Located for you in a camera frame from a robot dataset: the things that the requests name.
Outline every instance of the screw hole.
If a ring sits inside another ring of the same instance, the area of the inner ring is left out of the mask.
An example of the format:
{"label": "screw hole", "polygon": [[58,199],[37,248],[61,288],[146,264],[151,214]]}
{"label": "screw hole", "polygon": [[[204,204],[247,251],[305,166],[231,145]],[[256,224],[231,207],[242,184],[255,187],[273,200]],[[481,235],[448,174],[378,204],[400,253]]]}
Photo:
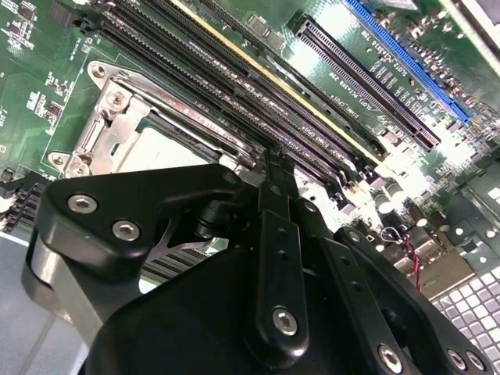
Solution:
{"label": "screw hole", "polygon": [[355,291],[363,291],[363,287],[359,285],[357,282],[353,281],[351,284],[354,287]]}
{"label": "screw hole", "polygon": [[285,250],[280,250],[278,252],[278,255],[280,256],[281,260],[288,260],[288,254]]}

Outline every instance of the motherboard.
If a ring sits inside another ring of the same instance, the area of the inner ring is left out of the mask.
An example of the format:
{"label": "motherboard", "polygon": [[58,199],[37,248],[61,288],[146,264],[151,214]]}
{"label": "motherboard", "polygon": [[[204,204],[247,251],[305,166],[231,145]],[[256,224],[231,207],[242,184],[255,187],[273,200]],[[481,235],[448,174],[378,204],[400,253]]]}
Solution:
{"label": "motherboard", "polygon": [[500,262],[498,10],[471,2],[1,0],[2,228],[50,181],[221,163],[255,183],[278,147],[332,231],[435,297]]}

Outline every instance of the dimm slot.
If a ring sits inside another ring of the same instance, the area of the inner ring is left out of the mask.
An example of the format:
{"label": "dimm slot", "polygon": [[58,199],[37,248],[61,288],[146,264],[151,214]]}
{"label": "dimm slot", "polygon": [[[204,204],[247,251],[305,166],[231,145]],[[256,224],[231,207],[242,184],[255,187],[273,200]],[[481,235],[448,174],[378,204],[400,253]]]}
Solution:
{"label": "dimm slot", "polygon": [[295,31],[346,83],[364,96],[406,136],[429,152],[441,140],[381,84],[310,16],[304,15]]}
{"label": "dimm slot", "polygon": [[[273,110],[275,114],[279,116],[282,120],[288,122],[288,126],[294,126],[294,124],[288,120],[287,116],[284,116],[285,112],[290,113],[295,119],[299,120],[298,122],[300,122],[303,126],[302,129],[295,127],[296,131],[301,132],[305,136],[313,138],[313,141],[317,141],[318,139],[323,139],[323,141],[320,142],[321,145],[323,147],[326,145],[328,148],[328,152],[333,157],[336,157],[337,156],[336,153],[338,153],[339,155],[342,155],[342,157],[352,162],[356,157],[356,155],[358,155],[358,152],[356,152],[353,155],[352,146],[349,145],[347,142],[345,142],[337,134],[335,134],[331,130],[331,128],[329,128],[326,124],[322,123],[317,118],[312,116],[300,105],[296,105],[296,103],[293,101],[293,98],[284,95],[280,90],[276,89],[272,84],[269,84],[269,82],[267,82],[264,79],[264,77],[258,77],[257,79],[248,77],[250,68],[244,62],[241,62],[240,61],[241,59],[238,56],[236,56],[233,52],[231,52],[229,48],[219,46],[220,43],[216,41],[213,37],[208,36],[208,33],[206,32],[203,32],[202,35],[200,36],[197,32],[194,32],[192,29],[189,28],[189,26],[192,26],[197,31],[199,31],[201,29],[198,25],[196,25],[192,21],[190,22],[190,20],[187,19],[187,17],[185,16],[183,19],[179,19],[178,14],[165,12],[165,9],[159,7],[158,5],[155,5],[155,3],[158,2],[164,3],[161,0],[152,0],[152,1],[144,1],[142,5],[149,7],[150,10],[155,12],[164,21],[169,22],[173,24],[175,27],[180,28],[179,31],[184,35],[186,35],[187,38],[190,38],[192,40],[192,43],[195,44],[195,46],[186,45],[185,43],[183,43],[181,39],[179,39],[175,34],[171,33],[163,25],[158,24],[155,20],[152,20],[148,15],[144,14],[140,9],[133,8],[131,5],[127,5],[125,3],[117,4],[116,8],[112,12],[115,13],[120,18],[123,18],[125,16],[130,17],[128,18],[128,20],[130,21],[129,24],[133,25],[133,27],[144,25],[144,23],[146,22],[149,24],[150,27],[155,27],[158,33],[161,34],[162,38],[150,41],[156,42],[158,46],[168,41],[169,43],[175,44],[177,48],[182,48],[183,49],[182,53],[184,53],[184,56],[186,58],[184,61],[186,63],[193,60],[194,54],[196,54],[197,57],[202,58],[203,61],[198,64],[198,67],[196,68],[197,70],[205,70],[206,72],[208,68],[207,63],[213,64],[214,59],[223,61],[224,67],[212,65],[212,69],[208,69],[207,72],[208,74],[211,73],[210,70],[216,69],[219,70],[221,74],[225,75],[226,77],[234,77],[234,75],[236,74],[240,74],[241,76],[241,71],[244,69],[248,69],[248,72],[243,77],[238,78],[238,81],[245,82],[245,84],[247,84],[248,86],[252,86],[255,89],[247,93],[247,97],[249,95],[254,95],[254,96],[261,95],[262,98],[264,99],[266,97],[271,98],[272,100],[270,101],[263,100],[262,103],[264,105],[267,105],[268,108],[270,108],[270,110]],[[145,29],[142,29],[142,33],[149,34],[146,32]],[[203,40],[204,37],[209,38],[209,40],[213,44],[207,45],[206,42]],[[225,56],[221,55],[220,53],[217,53],[217,51],[219,51],[220,49],[223,49],[224,53],[226,53]],[[276,108],[275,103],[280,106],[280,109]],[[316,128],[312,128],[310,123],[313,123],[316,126]]]}
{"label": "dimm slot", "polygon": [[[99,29],[96,31],[99,32],[103,39],[121,48],[131,58],[140,62],[144,68],[150,70],[157,77],[164,80],[164,82],[172,84],[176,90],[180,88],[186,92],[185,87],[187,87],[195,90],[195,92],[204,92],[206,97],[210,98],[210,100],[215,99],[215,96],[213,96],[214,93],[207,87],[196,84],[193,77],[191,79],[183,77],[180,68],[165,64],[165,62],[161,61],[161,59],[159,59],[153,51],[149,50],[143,42],[140,42],[134,35],[128,34],[121,26],[104,22],[100,24]],[[190,101],[188,99],[190,94],[191,93],[184,98],[187,102]],[[321,177],[325,181],[331,180],[331,170],[325,170],[319,165],[318,158],[312,155],[307,147],[301,145],[300,142],[291,137],[290,134],[280,132],[263,121],[257,124],[255,119],[248,118],[247,113],[241,113],[241,111],[236,110],[232,105],[227,105],[225,103],[221,104],[220,102],[217,105],[220,108],[229,107],[231,112],[237,113],[237,117],[243,117],[246,123],[254,123],[256,128],[259,128],[260,131],[265,134],[266,137],[272,139],[275,144],[282,144],[283,140],[285,140],[284,143],[285,148],[287,148],[287,154],[296,160],[297,163],[302,165],[306,170],[313,171],[314,176]]]}
{"label": "dimm slot", "polygon": [[[154,0],[157,2],[166,2],[166,0]],[[365,132],[363,129],[363,125],[353,118],[349,113],[347,113],[342,107],[339,106],[335,101],[333,101],[328,95],[326,95],[320,88],[315,86],[312,82],[307,80],[304,76],[302,76],[292,65],[290,65],[287,61],[285,61],[280,55],[278,55],[275,51],[270,49],[264,42],[262,42],[253,31],[246,28],[239,20],[237,20],[232,14],[230,14],[227,10],[224,9],[217,1],[215,0],[199,0],[204,6],[206,6],[210,11],[214,13],[215,16],[219,17],[224,23],[231,27],[234,31],[238,32],[246,41],[248,41],[253,47],[258,49],[261,53],[263,52],[265,55],[268,55],[281,69],[287,72],[287,75],[292,78],[295,82],[297,82],[302,90],[308,91],[312,95],[316,96],[322,103],[326,104],[328,107],[334,110],[334,113],[330,111],[325,112],[322,110],[322,114],[332,118],[332,120],[337,120],[340,117],[342,120],[347,122],[349,126],[354,127],[355,129],[361,129],[366,141],[368,141],[371,147],[375,148],[380,155],[385,153],[384,147],[378,142],[378,140],[370,133]]]}
{"label": "dimm slot", "polygon": [[[133,34],[138,34],[141,36],[146,35],[155,35],[155,38],[148,37],[148,44],[150,47],[158,50],[169,51],[177,58],[179,58],[184,65],[189,66],[193,75],[199,76],[204,81],[211,82],[214,86],[217,87],[217,90],[220,91],[219,96],[221,98],[227,98],[233,96],[233,100],[237,100],[238,91],[235,91],[234,85],[236,84],[234,75],[231,72],[223,70],[222,75],[215,75],[215,69],[211,69],[209,64],[211,61],[209,59],[203,58],[204,56],[196,55],[196,51],[186,45],[181,39],[179,39],[175,34],[171,33],[162,25],[157,24],[151,17],[144,14],[140,9],[132,9],[120,6],[116,7],[112,14],[117,17],[123,24],[132,25],[130,26]],[[328,146],[325,140],[323,142],[319,142],[323,147],[318,146],[316,144],[318,140],[318,135],[315,135],[313,130],[309,129],[306,125],[304,128],[297,127],[292,121],[290,121],[284,114],[276,109],[274,100],[258,100],[257,98],[261,94],[257,90],[250,91],[246,95],[244,95],[244,100],[247,102],[253,103],[254,113],[260,113],[260,116],[265,117],[268,123],[276,123],[280,125],[281,130],[283,131],[292,131],[297,132],[295,134],[296,138],[300,140],[303,144],[307,145],[309,149],[315,152],[320,159],[325,160],[328,164],[324,164],[325,167],[330,167],[333,170],[343,170],[346,174],[351,174],[351,178],[354,178],[352,171],[344,165],[342,162],[336,160],[337,153],[342,152],[341,149],[335,148],[325,148],[324,145]],[[268,109],[265,110],[262,107],[264,104]],[[343,155],[347,160],[353,162],[345,153]]]}

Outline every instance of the black ram slot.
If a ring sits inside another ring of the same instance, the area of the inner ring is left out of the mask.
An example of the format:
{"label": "black ram slot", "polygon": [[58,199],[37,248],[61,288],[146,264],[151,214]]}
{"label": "black ram slot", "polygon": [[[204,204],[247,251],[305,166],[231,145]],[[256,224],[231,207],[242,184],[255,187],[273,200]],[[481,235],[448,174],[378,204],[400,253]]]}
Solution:
{"label": "black ram slot", "polygon": [[198,24],[177,9],[174,4],[165,0],[146,0],[142,2],[142,6],[149,8],[167,23],[174,25],[184,36],[194,41],[193,44],[195,46],[203,47],[205,53],[209,51],[212,59],[223,61],[224,65],[234,70],[235,73],[240,74],[242,77],[247,76],[247,82],[262,90],[266,96],[274,97],[276,103],[279,103],[289,113],[293,113],[295,117],[298,117],[305,124],[305,127],[309,128],[305,130],[305,134],[321,133],[322,137],[328,139],[330,147],[336,148],[336,152],[343,155],[346,159],[353,160],[355,155],[359,154],[357,150],[336,134],[328,125],[317,119],[302,105],[298,104],[291,95],[277,89],[266,77],[259,74],[252,74],[252,68],[239,55],[205,32]]}
{"label": "black ram slot", "polygon": [[307,15],[302,20],[295,32],[297,37],[320,55],[347,84],[368,99],[370,104],[426,152],[441,143],[432,130],[386,90],[364,66],[357,63],[316,21]]}
{"label": "black ram slot", "polygon": [[[167,2],[166,0],[152,0],[154,2]],[[304,91],[308,91],[314,96],[316,96],[322,103],[326,104],[328,107],[331,107],[334,110],[334,115],[336,117],[341,117],[345,122],[349,124],[350,127],[356,129],[356,131],[360,131],[365,138],[366,142],[369,142],[370,146],[377,150],[378,155],[384,155],[385,148],[384,146],[374,137],[373,134],[364,130],[363,125],[354,119],[348,112],[346,112],[342,107],[340,107],[336,102],[334,102],[328,95],[326,95],[321,89],[312,84],[307,78],[302,76],[293,66],[288,64],[280,55],[276,52],[272,51],[267,47],[265,43],[260,41],[259,37],[257,37],[251,30],[245,27],[238,19],[236,19],[232,14],[230,14],[227,10],[224,9],[216,0],[198,0],[201,4],[203,4],[207,9],[209,9],[214,16],[218,17],[219,20],[222,20],[228,26],[231,27],[234,31],[237,31],[241,36],[248,41],[251,45],[259,50],[260,53],[269,56],[277,65],[283,68],[287,74],[292,77],[292,79],[300,85],[300,87]],[[330,111],[324,112],[326,116],[331,116],[332,113]],[[330,131],[332,130],[328,125],[322,123],[325,127],[328,127]]]}
{"label": "black ram slot", "polygon": [[[323,167],[331,168],[336,171],[343,170],[344,173],[350,175],[351,179],[354,178],[352,171],[346,165],[336,160],[338,157],[337,152],[340,154],[341,150],[329,147],[330,145],[325,139],[323,139],[322,142],[318,142],[317,139],[320,138],[320,136],[316,135],[314,130],[306,125],[303,125],[302,129],[296,127],[295,124],[284,116],[274,104],[270,104],[273,103],[272,100],[262,101],[265,97],[257,91],[244,95],[243,100],[241,102],[238,101],[236,97],[239,96],[239,87],[238,83],[232,82],[232,80],[236,80],[236,78],[234,78],[231,73],[223,70],[223,72],[217,76],[215,73],[216,70],[210,68],[209,59],[203,59],[197,56],[196,52],[183,43],[181,39],[165,29],[162,25],[157,24],[157,22],[144,14],[140,9],[132,9],[131,7],[129,8],[121,5],[113,10],[113,15],[118,17],[124,24],[133,25],[133,34],[137,33],[137,35],[144,37],[154,35],[155,38],[147,37],[150,48],[156,51],[163,49],[175,55],[185,66],[191,69],[193,76],[196,78],[200,76],[203,81],[210,82],[211,85],[215,86],[217,91],[220,91],[219,96],[221,98],[232,96],[232,101],[236,102],[240,107],[244,107],[245,104],[249,105],[253,103],[253,113],[259,113],[260,116],[266,118],[267,123],[278,124],[283,131],[296,132],[296,138],[306,145],[311,152],[318,155],[318,163],[322,163]],[[344,156],[352,162],[352,158],[347,157],[347,155]]]}
{"label": "black ram slot", "polygon": [[221,103],[216,89],[210,87],[207,83],[200,84],[195,77],[166,60],[161,54],[152,50],[143,41],[140,41],[137,36],[130,34],[121,26],[110,21],[101,23],[97,32],[105,40],[121,48],[131,58],[138,61],[144,68],[150,70],[151,73],[162,79],[165,83],[172,84],[176,90],[180,89],[181,93],[187,93],[187,98],[193,92],[196,92],[198,95],[193,95],[195,98],[201,94],[202,97],[217,102],[216,105],[220,108],[226,107],[226,110],[228,110],[227,107],[230,107],[232,112],[237,113],[237,117],[245,118],[245,122],[254,123],[260,129],[261,134],[271,138],[276,145],[284,143],[284,147],[290,151],[290,155],[298,163],[307,165],[309,169],[315,170],[315,175],[322,176],[324,180],[330,180],[329,176],[332,175],[332,169],[325,169],[319,165],[320,158],[310,152],[304,144],[301,144],[292,135],[279,131],[264,121],[256,121],[255,119],[259,119],[259,117],[246,111],[246,109],[235,107],[232,103]]}
{"label": "black ram slot", "polygon": [[[280,95],[280,91],[276,90],[275,87],[269,85],[267,86],[268,88],[265,89],[261,84],[252,82],[245,76],[238,77],[238,71],[231,71],[233,69],[233,63],[227,62],[227,56],[223,61],[224,65],[226,65],[224,68],[221,68],[217,64],[213,64],[213,61],[214,59],[217,59],[217,56],[213,56],[212,46],[207,46],[210,48],[210,53],[208,53],[207,51],[201,50],[199,47],[196,48],[192,45],[187,45],[170,30],[166,29],[163,25],[157,23],[151,17],[144,14],[140,9],[134,8],[126,3],[117,4],[112,13],[114,16],[124,21],[125,24],[133,25],[133,28],[141,35],[154,35],[155,38],[148,39],[148,42],[150,44],[156,44],[157,49],[164,48],[167,51],[175,51],[175,56],[181,58],[184,64],[191,67],[192,71],[200,73],[203,72],[206,76],[210,76],[212,81],[215,82],[217,86],[226,91],[226,95],[243,94],[244,100],[251,100],[253,102],[255,102],[256,98],[259,98],[261,104],[264,104],[270,111],[273,111],[276,116],[280,117],[280,122],[284,127],[289,129],[294,127],[295,131],[302,134],[297,134],[298,137],[302,138],[303,136],[306,136],[310,138],[311,141],[318,142],[318,144],[322,145],[322,147],[334,158],[337,158],[338,155],[341,155],[347,160],[353,162],[355,156],[348,153],[349,151],[346,151],[350,150],[350,146],[348,146],[346,142],[344,142],[336,134],[334,134],[331,129],[329,129],[330,133],[325,137],[324,133],[312,128],[309,125],[309,122],[321,122],[307,112],[305,112],[303,116],[299,117],[300,121],[298,121],[298,123],[302,124],[302,128],[296,127],[295,124],[291,122],[285,115],[285,113],[288,111],[289,113],[293,113],[292,116],[297,118],[297,114],[294,112],[295,108],[288,104],[290,102],[290,99],[283,98],[283,95]],[[164,20],[166,20],[166,17],[163,16],[163,14],[164,12],[160,16]],[[193,33],[186,32],[185,25],[180,25],[180,27],[184,28],[183,30],[185,34],[189,34],[188,37],[197,38],[196,42],[200,42],[199,44],[203,45],[202,41],[199,40],[199,37],[192,35]],[[216,70],[219,70],[220,72],[220,75],[218,77],[215,77],[214,74]],[[254,90],[252,90],[251,92],[243,91],[246,85],[252,86]],[[340,165],[340,167],[343,169],[348,169],[348,167],[344,165]]]}

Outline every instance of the metal screw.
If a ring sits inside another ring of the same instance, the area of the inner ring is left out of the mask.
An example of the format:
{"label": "metal screw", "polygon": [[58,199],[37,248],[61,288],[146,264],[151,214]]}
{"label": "metal screw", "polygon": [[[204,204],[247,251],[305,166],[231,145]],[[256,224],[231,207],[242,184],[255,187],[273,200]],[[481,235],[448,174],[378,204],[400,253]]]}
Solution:
{"label": "metal screw", "polygon": [[109,105],[109,108],[114,112],[119,112],[125,108],[127,105],[127,101],[125,99],[125,95],[123,95],[119,91],[110,92],[106,95],[106,102]]}
{"label": "metal screw", "polygon": [[314,204],[312,204],[311,202],[306,201],[306,202],[304,203],[304,205],[305,205],[305,207],[306,207],[309,211],[311,211],[312,213],[314,213],[314,212],[316,211],[316,207],[315,207],[315,206],[314,206]]}
{"label": "metal screw", "polygon": [[467,368],[466,363],[463,362],[462,357],[454,350],[448,349],[448,355],[452,360],[453,364],[459,368],[459,370],[465,370]]}
{"label": "metal screw", "polygon": [[279,187],[278,187],[278,186],[276,186],[276,185],[272,185],[272,186],[271,186],[271,191],[272,191],[274,194],[276,194],[276,195],[281,195],[281,191],[280,191]]}
{"label": "metal screw", "polygon": [[274,309],[273,323],[282,334],[293,336],[297,333],[297,320],[291,312],[281,307]]}
{"label": "metal screw", "polygon": [[226,180],[230,184],[236,184],[238,182],[238,180],[236,179],[236,177],[232,173],[224,174],[224,180]]}
{"label": "metal screw", "polygon": [[477,367],[481,371],[486,370],[486,367],[484,366],[483,361],[481,361],[477,355],[475,355],[472,352],[466,352],[466,353],[467,353],[467,356],[469,357],[470,361],[473,363],[473,365],[475,365],[475,367]]}
{"label": "metal screw", "polygon": [[64,164],[64,160],[63,160],[63,158],[62,158],[62,157],[60,157],[60,156],[53,156],[53,157],[52,157],[52,162],[53,162],[54,164],[56,164],[57,166],[61,166],[62,164]]}
{"label": "metal screw", "polygon": [[359,235],[355,232],[349,232],[349,237],[354,241],[354,242],[359,242]]}
{"label": "metal screw", "polygon": [[401,360],[386,344],[380,344],[378,347],[378,355],[380,359],[382,359],[384,365],[393,373],[401,373],[403,371]]}
{"label": "metal screw", "polygon": [[128,220],[120,220],[112,225],[112,233],[124,241],[135,241],[141,235],[139,227]]}
{"label": "metal screw", "polygon": [[97,209],[97,201],[88,195],[77,194],[68,199],[68,207],[74,213],[93,213]]}
{"label": "metal screw", "polygon": [[92,67],[92,75],[96,78],[104,78],[105,71],[100,65],[94,65]]}

